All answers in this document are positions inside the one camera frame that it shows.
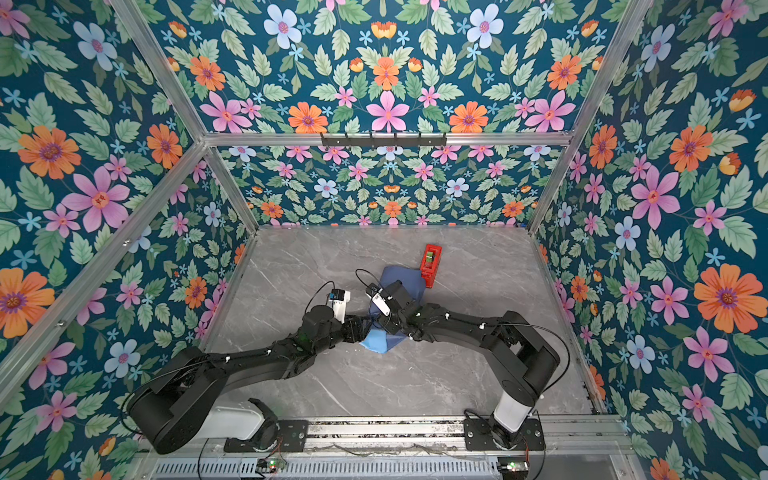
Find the light blue wrapping paper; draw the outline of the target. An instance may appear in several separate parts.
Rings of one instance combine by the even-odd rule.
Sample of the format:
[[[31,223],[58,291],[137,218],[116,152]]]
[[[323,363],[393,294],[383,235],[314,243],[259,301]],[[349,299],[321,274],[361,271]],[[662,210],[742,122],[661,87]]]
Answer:
[[[418,302],[422,300],[426,290],[426,282],[422,278],[419,269],[403,266],[386,266],[379,280],[380,285],[387,287],[396,281],[400,281],[403,284],[405,290],[414,300]],[[374,321],[367,337],[362,341],[362,345],[370,351],[385,354],[406,339],[407,336],[405,334],[400,332],[390,334],[377,321]]]

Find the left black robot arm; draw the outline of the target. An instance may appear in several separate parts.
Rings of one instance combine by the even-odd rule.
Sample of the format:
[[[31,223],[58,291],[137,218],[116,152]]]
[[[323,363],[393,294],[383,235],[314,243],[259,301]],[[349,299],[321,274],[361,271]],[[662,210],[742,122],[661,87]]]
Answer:
[[[214,418],[219,397],[252,384],[293,378],[337,344],[364,340],[372,324],[366,315],[340,321],[331,308],[318,305],[303,315],[296,332],[263,348],[230,353],[186,348],[132,394],[126,413],[159,454],[175,452],[197,438],[235,438],[231,420]]]

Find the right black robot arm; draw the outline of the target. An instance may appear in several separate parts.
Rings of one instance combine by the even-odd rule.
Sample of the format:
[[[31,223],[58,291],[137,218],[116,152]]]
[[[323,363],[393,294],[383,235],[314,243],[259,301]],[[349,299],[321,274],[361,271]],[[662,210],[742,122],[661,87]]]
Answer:
[[[400,281],[372,295],[379,324],[414,341],[445,342],[485,358],[503,394],[491,414],[492,428],[517,433],[548,388],[561,358],[535,325],[520,314],[476,317],[434,303],[421,304]]]

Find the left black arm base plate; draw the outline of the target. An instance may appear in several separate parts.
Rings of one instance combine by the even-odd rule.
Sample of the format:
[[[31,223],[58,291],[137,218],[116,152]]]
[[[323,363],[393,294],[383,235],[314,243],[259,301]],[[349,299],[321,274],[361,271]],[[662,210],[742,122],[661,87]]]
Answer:
[[[226,453],[300,453],[308,439],[306,420],[267,421],[247,440],[227,439]]]

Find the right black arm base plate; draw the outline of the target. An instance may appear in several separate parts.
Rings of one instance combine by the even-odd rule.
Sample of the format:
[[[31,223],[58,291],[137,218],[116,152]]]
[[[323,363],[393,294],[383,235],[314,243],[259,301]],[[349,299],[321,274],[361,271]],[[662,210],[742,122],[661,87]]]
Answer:
[[[468,451],[543,452],[546,448],[541,422],[537,418],[526,418],[516,432],[478,416],[466,416],[462,425]]]

